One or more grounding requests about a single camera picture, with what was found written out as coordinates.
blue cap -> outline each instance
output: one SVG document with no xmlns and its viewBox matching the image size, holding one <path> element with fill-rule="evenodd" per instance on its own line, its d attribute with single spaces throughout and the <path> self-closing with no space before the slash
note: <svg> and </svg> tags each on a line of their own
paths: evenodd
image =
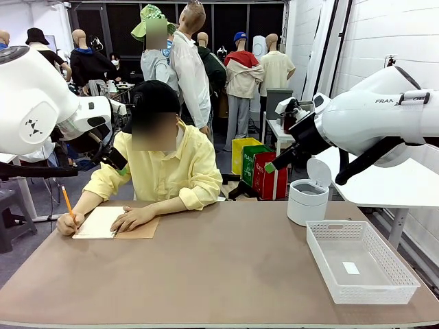
<svg viewBox="0 0 439 329">
<path fill-rule="evenodd" d="M 244 32 L 238 32 L 235 34 L 235 37 L 233 38 L 233 42 L 237 42 L 239 39 L 246 39 L 247 40 L 247 34 Z"/>
</svg>

person in yellow shirt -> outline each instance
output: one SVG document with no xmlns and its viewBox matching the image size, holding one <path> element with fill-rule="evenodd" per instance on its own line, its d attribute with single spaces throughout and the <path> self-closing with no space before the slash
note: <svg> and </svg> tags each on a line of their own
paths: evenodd
<svg viewBox="0 0 439 329">
<path fill-rule="evenodd" d="M 146 81 L 135 87 L 133 100 L 132 118 L 114 141 L 114 147 L 128 160 L 126 173 L 121 175 L 101 163 L 73 208 L 75 218 L 63 214 L 58 219 L 63 235 L 73 234 L 86 213 L 117 194 L 129 180 L 137 200 L 156 203 L 124 207 L 125 213 L 111 230 L 133 230 L 158 215 L 202 210 L 217 201 L 222 177 L 215 150 L 205 134 L 180 120 L 175 91 L 163 82 Z"/>
</svg>

hand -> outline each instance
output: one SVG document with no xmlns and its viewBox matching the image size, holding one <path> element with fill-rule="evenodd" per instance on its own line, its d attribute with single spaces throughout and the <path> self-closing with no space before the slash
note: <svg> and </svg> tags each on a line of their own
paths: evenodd
<svg viewBox="0 0 439 329">
<path fill-rule="evenodd" d="M 119 228 L 119 232 L 132 231 L 137 226 L 147 223 L 157 215 L 156 207 L 151 204 L 143 208 L 131 208 L 124 206 L 126 211 L 119 215 L 116 221 L 111 225 L 111 231 Z"/>
<path fill-rule="evenodd" d="M 205 134 L 207 137 L 209 137 L 211 135 L 211 130 L 209 129 L 208 126 L 204 126 L 203 128 L 200 128 L 200 131 Z"/>
<path fill-rule="evenodd" d="M 56 227 L 62 235 L 72 235 L 82 225 L 82 223 L 84 223 L 84 214 L 73 211 L 73 215 L 75 218 L 72 218 L 70 214 L 62 214 L 61 217 L 58 218 Z"/>
</svg>

open lid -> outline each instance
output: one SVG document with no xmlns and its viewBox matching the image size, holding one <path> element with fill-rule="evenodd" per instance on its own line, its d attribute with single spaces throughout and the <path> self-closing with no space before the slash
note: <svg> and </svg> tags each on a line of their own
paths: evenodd
<svg viewBox="0 0 439 329">
<path fill-rule="evenodd" d="M 307 162 L 308 176 L 315 180 L 321 187 L 329 187 L 331 185 L 331 170 L 326 163 L 316 158 L 311 158 Z"/>
</svg>

person's right hand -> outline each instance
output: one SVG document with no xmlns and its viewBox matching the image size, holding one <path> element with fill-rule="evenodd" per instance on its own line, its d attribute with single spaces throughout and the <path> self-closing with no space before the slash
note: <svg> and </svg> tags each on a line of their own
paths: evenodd
<svg viewBox="0 0 439 329">
<path fill-rule="evenodd" d="M 208 126 L 204 126 L 203 128 L 200 128 L 200 131 L 205 134 L 207 137 L 209 137 L 211 135 L 211 130 L 209 129 Z"/>
<path fill-rule="evenodd" d="M 74 220 L 68 213 L 62 214 L 61 217 L 58 218 L 58 221 L 56 222 L 56 227 L 62 235 L 72 235 L 82 225 L 82 223 L 84 223 L 84 214 L 80 214 L 76 211 L 73 211 L 73 214 L 75 215 Z"/>
</svg>

